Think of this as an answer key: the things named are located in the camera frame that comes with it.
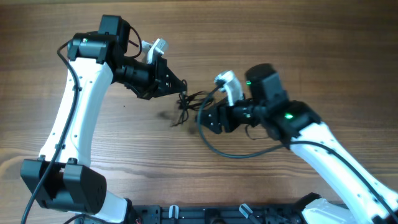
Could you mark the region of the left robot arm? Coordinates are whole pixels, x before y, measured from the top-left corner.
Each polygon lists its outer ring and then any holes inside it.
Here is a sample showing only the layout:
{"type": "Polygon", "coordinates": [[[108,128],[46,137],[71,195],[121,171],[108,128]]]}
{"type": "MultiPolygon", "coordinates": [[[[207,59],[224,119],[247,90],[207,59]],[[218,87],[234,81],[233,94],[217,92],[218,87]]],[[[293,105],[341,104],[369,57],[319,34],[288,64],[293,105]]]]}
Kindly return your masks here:
{"type": "Polygon", "coordinates": [[[111,193],[105,177],[90,167],[101,104],[113,83],[143,100],[183,93],[187,86],[167,65],[166,40],[140,40],[143,61],[128,56],[132,32],[122,17],[104,15],[98,30],[77,33],[63,44],[67,54],[61,60],[68,74],[57,117],[38,157],[24,160],[21,166],[21,178],[31,192],[27,212],[37,203],[97,222],[141,222],[131,201],[111,193]]]}

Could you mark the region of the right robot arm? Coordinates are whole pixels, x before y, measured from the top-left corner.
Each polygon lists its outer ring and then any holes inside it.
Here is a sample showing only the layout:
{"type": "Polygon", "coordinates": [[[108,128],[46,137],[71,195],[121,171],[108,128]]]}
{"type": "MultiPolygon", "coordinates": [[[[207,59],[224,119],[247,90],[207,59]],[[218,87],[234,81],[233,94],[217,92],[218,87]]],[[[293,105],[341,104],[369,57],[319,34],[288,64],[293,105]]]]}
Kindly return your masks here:
{"type": "Polygon", "coordinates": [[[298,203],[304,223],[396,223],[397,193],[373,177],[334,137],[328,125],[306,103],[291,100],[271,64],[251,67],[245,74],[251,97],[231,71],[215,78],[226,93],[218,103],[202,104],[198,129],[230,133],[242,124],[261,125],[267,135],[309,164],[344,202],[340,207],[318,194],[298,203]]]}

